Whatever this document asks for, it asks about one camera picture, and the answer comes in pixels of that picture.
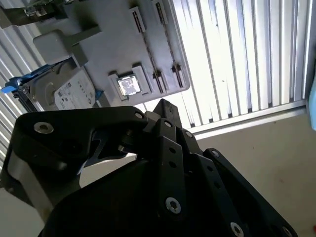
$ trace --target concrete floor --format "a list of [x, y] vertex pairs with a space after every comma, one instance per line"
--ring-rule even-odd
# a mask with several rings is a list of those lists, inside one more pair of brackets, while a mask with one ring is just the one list
[[[288, 118], [199, 141], [214, 147], [294, 227], [300, 237], [314, 237], [316, 225], [316, 132], [306, 115]], [[84, 170], [86, 185], [125, 164], [111, 161]], [[0, 231], [6, 237], [34, 237], [42, 228], [36, 212], [0, 191]]]

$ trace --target metal wall panel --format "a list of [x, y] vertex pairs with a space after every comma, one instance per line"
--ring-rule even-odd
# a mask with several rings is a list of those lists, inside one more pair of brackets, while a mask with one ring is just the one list
[[[21, 0], [1, 0], [5, 8], [22, 7]], [[40, 35], [35, 24], [0, 29], [0, 87], [12, 77], [27, 74], [44, 65], [33, 44]], [[9, 145], [15, 120], [25, 113], [23, 106], [11, 94], [0, 93], [0, 164]]]

